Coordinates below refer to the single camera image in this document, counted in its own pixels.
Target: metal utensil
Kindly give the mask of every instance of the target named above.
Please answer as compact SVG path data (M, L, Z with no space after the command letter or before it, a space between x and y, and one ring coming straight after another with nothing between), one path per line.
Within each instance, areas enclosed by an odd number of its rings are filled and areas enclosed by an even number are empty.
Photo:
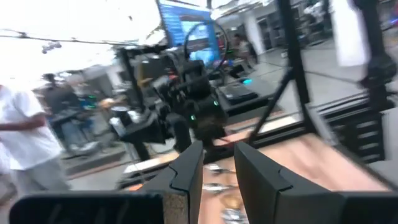
M224 169L217 164L209 164L206 166L212 174L234 174L235 172L229 169Z
M206 190L207 192L211 192L213 194L220 194L227 190L235 189L237 187L238 186L223 185L219 183L203 184L203 190Z
M247 223L247 218L242 211L238 209L227 208L221 212L221 218L227 224L243 224Z

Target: man's arm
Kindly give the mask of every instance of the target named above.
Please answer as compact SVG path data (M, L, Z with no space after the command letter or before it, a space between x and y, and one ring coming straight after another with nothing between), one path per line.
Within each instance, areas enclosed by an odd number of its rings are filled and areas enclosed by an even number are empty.
M32 91L20 91L13 100L13 106L26 119L15 123L0 123L0 131L28 131L45 126L45 111Z

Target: monitor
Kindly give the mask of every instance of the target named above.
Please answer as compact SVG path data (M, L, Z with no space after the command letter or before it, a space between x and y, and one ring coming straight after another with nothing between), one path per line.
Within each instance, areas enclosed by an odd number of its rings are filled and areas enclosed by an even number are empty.
M169 47L182 45L193 26L211 20L211 12L205 7L178 0L157 0L157 5ZM188 49L191 60L203 60L205 65L221 59L214 26L198 26L189 38Z

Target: wooden board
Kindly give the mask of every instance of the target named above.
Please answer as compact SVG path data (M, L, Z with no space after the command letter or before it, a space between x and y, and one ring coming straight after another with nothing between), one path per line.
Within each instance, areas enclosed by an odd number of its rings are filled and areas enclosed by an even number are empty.
M308 134L280 144L264 147L260 151L294 171L298 175L331 191L390 191L365 170L353 164L348 158L333 149L316 136ZM233 158L223 159L217 164L225 169L235 170ZM203 170L203 183L237 185L235 174L213 175ZM214 196L202 192L199 224L222 224L221 212L225 209L226 197L241 200L239 190L231 190Z

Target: computer screen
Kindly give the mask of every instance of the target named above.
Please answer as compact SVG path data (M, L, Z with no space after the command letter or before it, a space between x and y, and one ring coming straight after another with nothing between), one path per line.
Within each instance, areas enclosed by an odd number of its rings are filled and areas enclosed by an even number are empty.
M169 47L182 45L193 26L211 20L210 10L204 7L178 0L158 0L157 3ZM192 60L203 60L205 65L219 60L220 52L213 25L198 26L190 35L188 49Z

